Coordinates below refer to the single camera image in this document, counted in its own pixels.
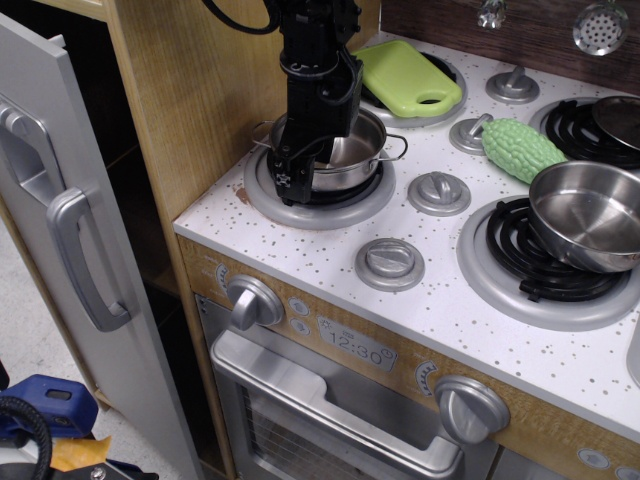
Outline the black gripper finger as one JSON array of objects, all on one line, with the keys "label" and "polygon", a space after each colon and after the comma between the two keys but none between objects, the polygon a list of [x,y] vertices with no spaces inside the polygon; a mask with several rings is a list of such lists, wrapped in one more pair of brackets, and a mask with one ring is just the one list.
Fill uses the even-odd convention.
[{"label": "black gripper finger", "polygon": [[294,151],[292,147],[272,147],[267,165],[276,194],[286,205],[311,201],[315,155],[310,147]]},{"label": "black gripper finger", "polygon": [[322,149],[321,149],[322,164],[327,165],[331,162],[334,145],[335,145],[335,137],[328,137],[323,140]]}]

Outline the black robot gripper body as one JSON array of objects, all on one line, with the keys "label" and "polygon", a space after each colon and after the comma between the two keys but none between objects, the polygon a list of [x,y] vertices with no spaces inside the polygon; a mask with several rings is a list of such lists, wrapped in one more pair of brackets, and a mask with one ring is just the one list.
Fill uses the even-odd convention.
[{"label": "black robot gripper body", "polygon": [[298,151],[309,146],[311,153],[321,156],[324,139],[347,137],[358,116],[362,77],[362,62],[346,49],[336,52],[336,64],[330,70],[289,69],[280,147]]}]

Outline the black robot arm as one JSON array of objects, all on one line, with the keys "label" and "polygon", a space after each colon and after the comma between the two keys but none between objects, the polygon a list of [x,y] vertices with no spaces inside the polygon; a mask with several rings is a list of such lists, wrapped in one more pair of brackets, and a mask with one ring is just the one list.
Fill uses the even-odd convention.
[{"label": "black robot arm", "polygon": [[315,164],[328,163],[336,138],[350,135],[361,97],[363,63],[347,43],[360,31],[353,1],[266,1],[268,24],[242,25],[215,2],[204,5],[225,25],[252,35],[283,35],[281,69],[287,75],[287,112],[280,139],[268,154],[276,193],[286,205],[312,198]]}]

